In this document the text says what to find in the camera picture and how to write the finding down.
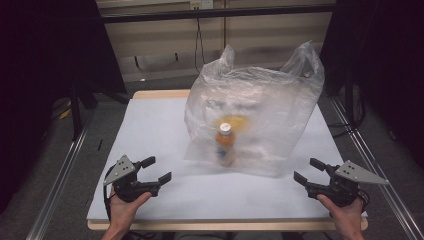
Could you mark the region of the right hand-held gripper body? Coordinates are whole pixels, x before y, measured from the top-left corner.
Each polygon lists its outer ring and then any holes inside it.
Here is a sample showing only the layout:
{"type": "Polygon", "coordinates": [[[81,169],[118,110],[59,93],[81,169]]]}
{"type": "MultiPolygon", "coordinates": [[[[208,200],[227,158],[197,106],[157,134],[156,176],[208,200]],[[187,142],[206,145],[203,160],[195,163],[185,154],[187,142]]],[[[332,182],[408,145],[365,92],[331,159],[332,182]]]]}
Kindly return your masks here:
{"type": "Polygon", "coordinates": [[[336,170],[333,183],[347,194],[360,198],[363,201],[363,206],[366,207],[370,202],[370,197],[359,188],[359,184],[388,185],[389,181],[351,161],[346,161],[336,170]]]}

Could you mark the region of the clear plastic bag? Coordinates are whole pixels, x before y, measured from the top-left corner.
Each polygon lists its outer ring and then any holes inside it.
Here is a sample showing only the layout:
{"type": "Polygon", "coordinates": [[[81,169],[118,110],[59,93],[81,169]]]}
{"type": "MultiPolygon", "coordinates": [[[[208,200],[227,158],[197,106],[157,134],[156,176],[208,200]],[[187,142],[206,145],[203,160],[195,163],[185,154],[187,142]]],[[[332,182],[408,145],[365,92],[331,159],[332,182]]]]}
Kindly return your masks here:
{"type": "Polygon", "coordinates": [[[221,165],[215,121],[226,115],[244,115],[249,125],[243,131],[233,131],[232,163],[223,167],[278,177],[322,93],[324,67],[309,42],[297,47],[279,70],[236,68],[234,60],[235,51],[227,46],[219,59],[203,67],[193,83],[185,105],[184,121],[190,137],[185,158],[221,165]]]}

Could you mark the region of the black curtain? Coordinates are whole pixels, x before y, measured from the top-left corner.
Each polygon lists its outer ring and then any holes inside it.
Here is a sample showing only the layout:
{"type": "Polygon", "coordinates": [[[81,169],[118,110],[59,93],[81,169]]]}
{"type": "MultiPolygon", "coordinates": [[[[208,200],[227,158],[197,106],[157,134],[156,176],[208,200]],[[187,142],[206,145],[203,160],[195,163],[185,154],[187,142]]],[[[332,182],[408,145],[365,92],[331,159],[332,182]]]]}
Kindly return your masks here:
{"type": "Polygon", "coordinates": [[[96,0],[0,0],[0,214],[34,165],[56,100],[126,88],[96,0]]]}
{"type": "Polygon", "coordinates": [[[424,168],[424,0],[335,0],[321,50],[325,90],[349,81],[424,168]]]}

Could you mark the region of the metal floor rail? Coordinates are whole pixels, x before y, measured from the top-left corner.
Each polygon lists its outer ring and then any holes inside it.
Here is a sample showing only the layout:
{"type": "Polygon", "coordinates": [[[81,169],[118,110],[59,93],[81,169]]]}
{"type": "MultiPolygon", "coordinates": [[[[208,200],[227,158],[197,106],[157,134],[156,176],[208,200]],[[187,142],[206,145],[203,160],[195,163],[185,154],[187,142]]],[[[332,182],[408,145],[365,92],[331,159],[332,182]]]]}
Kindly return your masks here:
{"type": "MultiPolygon", "coordinates": [[[[347,110],[343,107],[342,103],[336,99],[330,99],[335,112],[343,124],[346,124],[347,133],[355,145],[357,151],[361,155],[365,166],[372,173],[387,179],[386,174],[380,167],[375,156],[366,144],[359,130],[354,128],[349,122],[347,117],[347,110]]],[[[396,190],[391,184],[380,185],[380,192],[384,196],[392,212],[403,228],[409,240],[424,240],[424,232],[421,231],[412,213],[409,211],[403,200],[400,198],[396,190]]]]}
{"type": "Polygon", "coordinates": [[[64,186],[69,178],[69,174],[74,165],[80,149],[86,138],[88,127],[90,126],[95,110],[89,110],[87,118],[82,122],[82,126],[77,130],[77,134],[73,137],[67,155],[61,165],[54,184],[39,211],[26,240],[43,240],[53,214],[58,206],[64,186]]]}

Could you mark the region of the black metal stand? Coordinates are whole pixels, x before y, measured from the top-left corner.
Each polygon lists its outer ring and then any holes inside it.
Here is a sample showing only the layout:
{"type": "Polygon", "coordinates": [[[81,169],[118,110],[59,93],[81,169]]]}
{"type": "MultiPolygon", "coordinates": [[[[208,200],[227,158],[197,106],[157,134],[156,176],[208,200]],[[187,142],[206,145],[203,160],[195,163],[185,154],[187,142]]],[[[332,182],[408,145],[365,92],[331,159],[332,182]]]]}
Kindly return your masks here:
{"type": "Polygon", "coordinates": [[[87,109],[95,109],[98,106],[98,101],[94,96],[95,92],[106,95],[121,104],[129,103],[129,99],[127,97],[121,96],[118,93],[113,92],[111,89],[103,87],[93,81],[72,81],[70,83],[69,97],[73,120],[73,141],[76,141],[83,131],[79,105],[80,103],[83,103],[87,109]]]}
{"type": "Polygon", "coordinates": [[[356,128],[356,121],[354,117],[354,92],[353,92],[353,78],[349,69],[346,70],[345,77],[345,113],[348,124],[351,129],[356,128]]]}

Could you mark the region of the white wall outlet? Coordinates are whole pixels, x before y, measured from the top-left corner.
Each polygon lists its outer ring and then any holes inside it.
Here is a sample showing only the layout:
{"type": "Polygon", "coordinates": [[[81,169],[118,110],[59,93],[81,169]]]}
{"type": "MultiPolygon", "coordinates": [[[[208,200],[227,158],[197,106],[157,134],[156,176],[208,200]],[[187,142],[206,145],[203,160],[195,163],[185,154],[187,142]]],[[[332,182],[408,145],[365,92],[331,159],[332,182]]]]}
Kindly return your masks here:
{"type": "Polygon", "coordinates": [[[191,10],[208,10],[214,8],[213,0],[190,0],[191,10]]]}

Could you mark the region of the black horizontal bar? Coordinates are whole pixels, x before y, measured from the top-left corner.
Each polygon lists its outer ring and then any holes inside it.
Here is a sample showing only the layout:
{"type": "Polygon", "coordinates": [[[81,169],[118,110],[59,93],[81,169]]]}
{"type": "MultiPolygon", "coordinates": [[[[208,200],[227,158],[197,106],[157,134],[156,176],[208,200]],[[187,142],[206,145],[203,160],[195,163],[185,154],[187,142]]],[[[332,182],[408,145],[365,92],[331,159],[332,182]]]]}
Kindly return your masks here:
{"type": "Polygon", "coordinates": [[[187,20],[187,19],[220,18],[220,17],[324,13],[324,12],[333,12],[335,9],[336,9],[335,4],[323,4],[323,5],[294,5],[294,6],[280,6],[280,7],[187,10],[187,11],[172,11],[172,12],[158,12],[158,13],[143,13],[143,14],[103,15],[102,17],[99,18],[99,21],[105,24],[128,23],[128,22],[150,22],[150,21],[187,20]]]}

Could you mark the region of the person's right hand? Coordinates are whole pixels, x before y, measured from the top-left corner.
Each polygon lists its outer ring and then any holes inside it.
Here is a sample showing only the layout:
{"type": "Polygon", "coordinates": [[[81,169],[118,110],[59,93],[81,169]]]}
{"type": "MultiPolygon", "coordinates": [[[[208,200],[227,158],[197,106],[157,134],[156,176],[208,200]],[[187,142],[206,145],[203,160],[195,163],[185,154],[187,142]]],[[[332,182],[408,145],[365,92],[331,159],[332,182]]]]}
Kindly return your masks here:
{"type": "Polygon", "coordinates": [[[339,234],[361,232],[361,214],[363,202],[357,198],[351,205],[338,207],[325,195],[318,195],[317,200],[331,213],[339,234]]]}

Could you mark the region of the orange drink bottle white cap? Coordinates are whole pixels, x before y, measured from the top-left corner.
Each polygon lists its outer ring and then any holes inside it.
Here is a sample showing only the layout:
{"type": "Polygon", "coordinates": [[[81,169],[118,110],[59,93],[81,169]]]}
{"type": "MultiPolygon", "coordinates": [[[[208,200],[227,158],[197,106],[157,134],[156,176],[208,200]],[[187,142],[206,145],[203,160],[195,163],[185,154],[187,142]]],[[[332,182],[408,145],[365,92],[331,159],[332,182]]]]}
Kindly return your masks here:
{"type": "Polygon", "coordinates": [[[217,142],[219,163],[222,166],[230,166],[232,163],[230,151],[235,143],[235,133],[233,132],[232,125],[227,122],[221,123],[218,127],[215,140],[217,142]]]}

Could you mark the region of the person's left hand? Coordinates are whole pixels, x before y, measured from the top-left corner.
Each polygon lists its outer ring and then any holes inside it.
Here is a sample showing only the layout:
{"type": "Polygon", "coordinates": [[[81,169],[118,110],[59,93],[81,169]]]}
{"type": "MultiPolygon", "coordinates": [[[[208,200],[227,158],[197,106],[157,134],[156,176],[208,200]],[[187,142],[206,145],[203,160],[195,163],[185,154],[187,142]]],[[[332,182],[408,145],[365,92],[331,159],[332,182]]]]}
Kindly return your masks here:
{"type": "Polygon", "coordinates": [[[115,193],[110,196],[111,219],[108,229],[129,231],[138,209],[146,203],[152,194],[143,193],[133,202],[121,200],[115,193]]]}

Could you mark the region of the yellow round object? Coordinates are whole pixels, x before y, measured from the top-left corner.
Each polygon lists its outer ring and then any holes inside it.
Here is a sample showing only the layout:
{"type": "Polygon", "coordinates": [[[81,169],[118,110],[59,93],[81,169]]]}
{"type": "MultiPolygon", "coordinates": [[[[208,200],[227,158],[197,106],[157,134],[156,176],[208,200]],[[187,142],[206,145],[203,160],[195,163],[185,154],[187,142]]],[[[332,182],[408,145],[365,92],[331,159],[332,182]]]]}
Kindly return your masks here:
{"type": "Polygon", "coordinates": [[[249,119],[244,115],[226,115],[215,121],[215,126],[219,127],[223,123],[231,125],[234,132],[243,131],[249,125],[249,119]]]}

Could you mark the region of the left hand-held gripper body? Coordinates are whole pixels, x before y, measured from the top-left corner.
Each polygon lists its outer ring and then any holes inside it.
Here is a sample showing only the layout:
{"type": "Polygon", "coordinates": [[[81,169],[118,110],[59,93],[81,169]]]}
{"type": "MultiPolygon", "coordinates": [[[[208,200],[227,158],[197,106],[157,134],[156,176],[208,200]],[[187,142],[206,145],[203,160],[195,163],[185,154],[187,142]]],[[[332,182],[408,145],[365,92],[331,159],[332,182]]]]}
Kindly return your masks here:
{"type": "Polygon", "coordinates": [[[109,184],[113,186],[115,194],[125,202],[133,202],[140,195],[146,193],[142,183],[138,180],[137,174],[140,169],[141,161],[132,162],[127,155],[122,155],[106,173],[103,186],[109,184]]]}

